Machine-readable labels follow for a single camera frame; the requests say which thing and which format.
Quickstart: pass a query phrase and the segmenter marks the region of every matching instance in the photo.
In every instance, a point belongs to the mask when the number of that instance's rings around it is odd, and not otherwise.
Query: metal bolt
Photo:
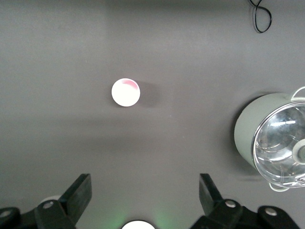
[[[54,203],[53,203],[52,201],[50,201],[50,202],[48,202],[48,203],[45,203],[45,204],[43,205],[43,208],[44,208],[44,209],[48,209],[48,208],[52,207],[53,204],[54,204]]]
[[[265,212],[269,215],[269,216],[276,216],[277,212],[273,209],[273,208],[266,208]]]
[[[225,202],[225,204],[226,204],[226,206],[228,206],[229,208],[235,208],[235,207],[236,207],[235,202],[232,201],[232,200],[227,200],[227,201]]]
[[[10,214],[11,211],[4,211],[0,214],[0,218],[7,217]]]

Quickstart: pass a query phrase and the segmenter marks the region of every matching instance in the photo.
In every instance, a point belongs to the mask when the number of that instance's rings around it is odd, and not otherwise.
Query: glass lid
[[[262,122],[254,136],[253,159],[270,183],[305,186],[305,101],[287,104]]]

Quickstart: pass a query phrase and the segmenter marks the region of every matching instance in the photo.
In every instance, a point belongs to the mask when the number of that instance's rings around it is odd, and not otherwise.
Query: gray table surface
[[[305,85],[305,1],[262,4],[264,34],[246,0],[0,0],[0,207],[26,212],[91,173],[79,229],[188,229],[209,173],[304,228],[305,188],[273,192],[234,146],[249,101]],[[125,77],[142,92],[129,108],[111,97]]]

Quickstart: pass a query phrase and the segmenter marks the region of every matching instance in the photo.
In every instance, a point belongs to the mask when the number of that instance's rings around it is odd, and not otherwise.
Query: pot handle
[[[271,183],[269,183],[269,187],[270,187],[273,191],[275,191],[275,192],[285,192],[285,191],[287,191],[287,190],[289,189],[288,187],[278,187],[278,188],[275,188],[275,187],[272,186]]]
[[[294,93],[291,95],[291,99],[290,99],[291,102],[293,102],[293,101],[305,100],[305,97],[295,97],[295,95],[296,95],[299,91],[301,91],[301,90],[303,90],[303,89],[305,89],[305,87],[301,87],[301,88],[297,89],[296,92],[294,92]]]

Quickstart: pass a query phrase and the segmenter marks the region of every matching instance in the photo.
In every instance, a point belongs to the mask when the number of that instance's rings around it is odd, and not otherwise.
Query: black cable
[[[249,0],[249,2],[252,4],[252,6],[255,7],[254,27],[255,27],[255,29],[256,29],[256,31],[257,31],[258,33],[266,32],[266,31],[270,28],[271,23],[272,23],[272,14],[271,14],[271,12],[270,12],[267,8],[262,7],[262,6],[259,5],[259,4],[261,3],[261,1],[262,1],[262,0],[259,0],[259,2],[255,5],[254,2],[253,2],[252,0]],[[269,15],[269,25],[268,25],[267,29],[265,29],[265,30],[263,30],[263,31],[260,30],[260,29],[257,27],[256,14],[257,14],[257,10],[258,10],[258,9],[266,11],[266,12],[268,13],[268,15]]]

